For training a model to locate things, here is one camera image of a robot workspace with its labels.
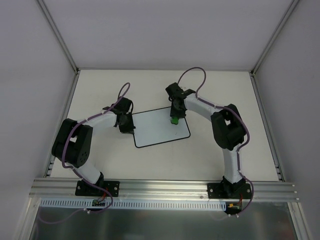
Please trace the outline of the green whiteboard eraser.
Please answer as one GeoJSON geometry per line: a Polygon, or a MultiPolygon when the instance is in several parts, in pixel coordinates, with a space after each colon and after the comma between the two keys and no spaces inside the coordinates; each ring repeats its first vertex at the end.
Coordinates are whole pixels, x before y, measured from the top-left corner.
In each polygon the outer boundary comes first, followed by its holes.
{"type": "Polygon", "coordinates": [[[171,124],[178,125],[179,124],[179,118],[178,117],[172,117],[170,119],[171,124]]]}

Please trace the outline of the white whiteboard with black frame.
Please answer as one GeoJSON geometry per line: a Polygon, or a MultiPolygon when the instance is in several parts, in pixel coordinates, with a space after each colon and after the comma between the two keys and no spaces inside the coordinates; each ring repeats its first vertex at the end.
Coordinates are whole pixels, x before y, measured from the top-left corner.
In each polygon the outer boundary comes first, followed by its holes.
{"type": "Polygon", "coordinates": [[[170,112],[171,108],[168,106],[132,115],[135,126],[133,139],[136,148],[183,140],[191,136],[186,119],[179,119],[178,124],[173,124],[170,112]]]}

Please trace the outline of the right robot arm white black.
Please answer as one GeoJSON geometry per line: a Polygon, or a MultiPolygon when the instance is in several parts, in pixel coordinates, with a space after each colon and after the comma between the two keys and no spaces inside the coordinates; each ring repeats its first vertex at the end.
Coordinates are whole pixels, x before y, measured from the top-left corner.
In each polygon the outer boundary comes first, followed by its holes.
{"type": "Polygon", "coordinates": [[[196,93],[185,91],[170,93],[171,123],[177,124],[186,116],[186,111],[192,111],[211,122],[213,137],[222,149],[224,161],[224,176],[217,193],[224,193],[228,198],[235,198],[242,191],[246,180],[240,173],[239,147],[247,134],[244,123],[235,105],[217,106],[214,103],[196,96],[196,93]]]}

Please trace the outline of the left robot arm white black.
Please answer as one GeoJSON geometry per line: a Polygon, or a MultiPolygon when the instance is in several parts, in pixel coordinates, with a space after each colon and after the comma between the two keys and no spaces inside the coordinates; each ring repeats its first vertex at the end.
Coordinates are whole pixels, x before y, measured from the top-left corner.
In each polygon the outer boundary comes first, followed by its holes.
{"type": "Polygon", "coordinates": [[[118,127],[122,134],[134,134],[132,113],[111,110],[82,121],[66,118],[51,148],[51,154],[61,161],[62,167],[74,171],[94,196],[104,191],[104,176],[89,161],[92,138],[95,133],[113,127],[118,127]]]}

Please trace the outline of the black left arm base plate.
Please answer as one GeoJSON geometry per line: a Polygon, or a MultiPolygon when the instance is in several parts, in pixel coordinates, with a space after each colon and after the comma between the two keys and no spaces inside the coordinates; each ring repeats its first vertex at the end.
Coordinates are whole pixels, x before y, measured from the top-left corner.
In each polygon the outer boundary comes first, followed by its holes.
{"type": "MultiPolygon", "coordinates": [[[[101,185],[99,186],[102,189],[107,190],[112,197],[119,196],[120,190],[120,182],[119,181],[111,181],[111,180],[104,180],[101,185]]],[[[82,180],[79,180],[76,185],[75,195],[80,197],[101,197],[105,194],[104,191],[97,189],[82,180]]]]}

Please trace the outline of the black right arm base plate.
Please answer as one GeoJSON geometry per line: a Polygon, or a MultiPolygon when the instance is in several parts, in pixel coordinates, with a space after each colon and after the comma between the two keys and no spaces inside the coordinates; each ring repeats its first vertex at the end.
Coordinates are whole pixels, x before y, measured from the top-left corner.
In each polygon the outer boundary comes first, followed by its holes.
{"type": "Polygon", "coordinates": [[[207,184],[209,199],[240,199],[249,200],[252,196],[252,188],[249,183],[226,184],[225,182],[210,182],[207,184]]]}

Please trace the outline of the aluminium front rail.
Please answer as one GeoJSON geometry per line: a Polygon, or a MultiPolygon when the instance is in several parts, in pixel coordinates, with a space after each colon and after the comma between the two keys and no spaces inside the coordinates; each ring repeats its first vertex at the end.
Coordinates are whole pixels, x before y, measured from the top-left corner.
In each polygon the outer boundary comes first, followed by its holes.
{"type": "MultiPolygon", "coordinates": [[[[77,178],[36,178],[30,197],[74,198],[77,178]]],[[[195,180],[119,180],[118,199],[134,200],[208,200],[212,188],[208,181],[195,180]]],[[[283,181],[256,181],[253,183],[253,200],[256,202],[299,202],[300,196],[293,183],[283,181]]]]}

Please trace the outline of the left aluminium frame post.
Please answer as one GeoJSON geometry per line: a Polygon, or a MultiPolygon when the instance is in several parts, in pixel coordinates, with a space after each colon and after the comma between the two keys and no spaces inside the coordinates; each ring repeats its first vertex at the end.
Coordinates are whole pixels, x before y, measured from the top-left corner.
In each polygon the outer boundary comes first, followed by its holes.
{"type": "Polygon", "coordinates": [[[69,50],[69,48],[67,47],[67,44],[46,4],[46,2],[44,0],[36,0],[35,1],[40,9],[40,11],[42,12],[46,22],[49,25],[49,28],[51,29],[55,39],[57,40],[65,58],[67,59],[72,71],[77,74],[79,72],[79,68],[77,67],[77,64],[74,60],[74,58],[71,55],[71,52],[69,50]]]}

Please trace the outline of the aluminium frame post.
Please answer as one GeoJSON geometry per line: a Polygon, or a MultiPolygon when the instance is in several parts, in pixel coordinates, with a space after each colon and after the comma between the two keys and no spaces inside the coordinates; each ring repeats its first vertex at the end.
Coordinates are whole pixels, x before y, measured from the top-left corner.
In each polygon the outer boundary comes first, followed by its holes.
{"type": "Polygon", "coordinates": [[[46,2],[44,0],[36,0],[35,1],[40,9],[40,11],[42,12],[46,22],[49,25],[49,28],[51,29],[55,39],[57,40],[65,58],[67,59],[72,71],[77,74],[79,72],[79,68],[77,67],[77,64],[74,60],[74,58],[71,55],[71,52],[69,50],[69,48],[67,47],[67,44],[46,4],[46,2]]]}
{"type": "Polygon", "coordinates": [[[263,64],[265,58],[269,54],[270,50],[272,49],[273,45],[275,44],[277,38],[281,34],[282,30],[286,26],[288,20],[292,16],[293,12],[297,8],[298,4],[300,3],[300,0],[291,0],[288,7],[286,8],[284,14],[280,18],[279,22],[277,23],[274,31],[272,32],[270,38],[268,39],[265,47],[263,48],[261,54],[259,55],[254,67],[250,71],[250,74],[254,77],[256,73],[258,72],[259,68],[263,64]]]}

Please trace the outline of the right aluminium frame post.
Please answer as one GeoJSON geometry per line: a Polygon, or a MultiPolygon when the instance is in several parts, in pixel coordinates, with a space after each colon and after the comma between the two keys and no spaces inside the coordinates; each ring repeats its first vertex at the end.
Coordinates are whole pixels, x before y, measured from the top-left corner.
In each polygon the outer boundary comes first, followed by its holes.
{"type": "Polygon", "coordinates": [[[292,16],[293,12],[297,8],[298,4],[300,3],[300,0],[291,0],[288,7],[286,8],[284,14],[280,18],[279,22],[277,23],[274,31],[272,32],[270,38],[268,39],[265,47],[263,48],[261,54],[259,55],[254,67],[250,71],[250,74],[254,77],[256,73],[258,72],[259,68],[263,64],[265,58],[269,54],[270,50],[272,49],[273,45],[275,44],[277,38],[281,34],[282,30],[286,26],[288,20],[292,16]]]}

